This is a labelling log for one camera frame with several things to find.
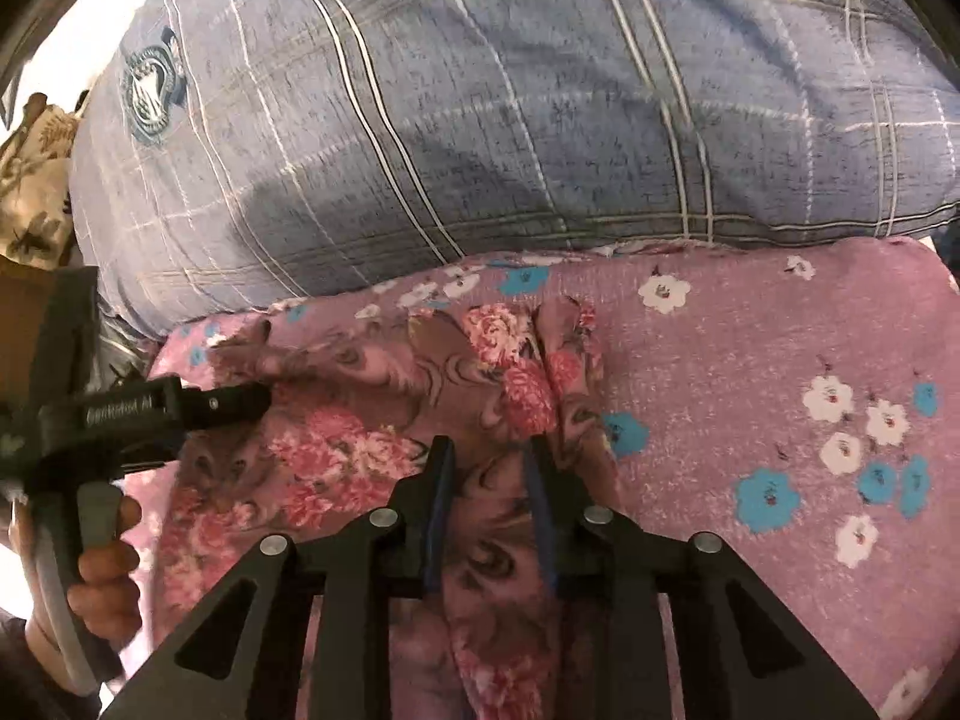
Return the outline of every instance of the dark sleeve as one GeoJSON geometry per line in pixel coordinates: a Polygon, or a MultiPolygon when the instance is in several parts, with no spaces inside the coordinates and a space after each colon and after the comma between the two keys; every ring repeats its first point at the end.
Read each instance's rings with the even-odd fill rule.
{"type": "Polygon", "coordinates": [[[0,714],[17,720],[96,720],[100,698],[60,688],[27,649],[25,625],[0,610],[0,714]]]}

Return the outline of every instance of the brown object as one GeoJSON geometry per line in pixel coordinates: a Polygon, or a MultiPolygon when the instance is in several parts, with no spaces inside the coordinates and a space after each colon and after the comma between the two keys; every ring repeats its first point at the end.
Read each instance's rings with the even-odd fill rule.
{"type": "Polygon", "coordinates": [[[40,325],[56,276],[0,257],[0,402],[16,410],[30,388],[40,325]]]}

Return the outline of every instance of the hand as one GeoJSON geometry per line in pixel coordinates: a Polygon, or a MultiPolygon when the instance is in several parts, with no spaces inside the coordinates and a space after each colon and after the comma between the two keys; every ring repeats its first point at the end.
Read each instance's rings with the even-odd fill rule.
{"type": "MultiPolygon", "coordinates": [[[[140,522],[140,517],[140,504],[133,498],[124,498],[117,517],[118,532],[133,528],[140,522]]],[[[34,599],[34,613],[27,622],[27,646],[61,688],[74,692],[40,593],[34,559],[34,524],[28,508],[19,502],[13,504],[10,543],[20,555],[34,599]]],[[[130,572],[139,562],[136,549],[126,541],[117,539],[107,546],[90,549],[80,556],[83,584],[75,584],[67,591],[67,600],[74,613],[83,619],[92,634],[109,641],[117,651],[133,640],[142,624],[137,605],[140,590],[130,578],[130,572]]]]}

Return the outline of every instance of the person's arm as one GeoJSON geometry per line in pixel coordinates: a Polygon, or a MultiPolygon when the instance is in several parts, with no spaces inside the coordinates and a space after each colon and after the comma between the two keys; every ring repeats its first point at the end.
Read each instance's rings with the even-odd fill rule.
{"type": "MultiPolygon", "coordinates": [[[[133,499],[124,498],[119,530],[126,531],[137,522],[140,507],[133,499]]],[[[6,614],[0,616],[3,716],[23,720],[94,720],[100,711],[100,700],[96,695],[76,695],[52,635],[34,564],[34,529],[21,504],[14,504],[10,536],[11,546],[23,562],[34,612],[26,622],[6,614]]],[[[128,576],[138,562],[136,550],[119,540],[88,550],[80,556],[79,566],[85,583],[71,587],[67,594],[70,607],[90,632],[108,640],[116,650],[129,644],[140,628],[139,590],[128,576]]]]}

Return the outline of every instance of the gray handle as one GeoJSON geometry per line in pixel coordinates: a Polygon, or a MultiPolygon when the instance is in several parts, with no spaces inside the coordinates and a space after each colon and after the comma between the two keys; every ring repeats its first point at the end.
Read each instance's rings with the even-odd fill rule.
{"type": "Polygon", "coordinates": [[[106,482],[78,488],[70,500],[63,493],[42,493],[31,500],[37,531],[37,576],[40,594],[50,615],[56,644],[67,674],[80,693],[95,693],[100,685],[123,673],[109,642],[86,630],[70,610],[66,591],[78,584],[80,554],[116,538],[117,514],[123,493],[106,482]]]}

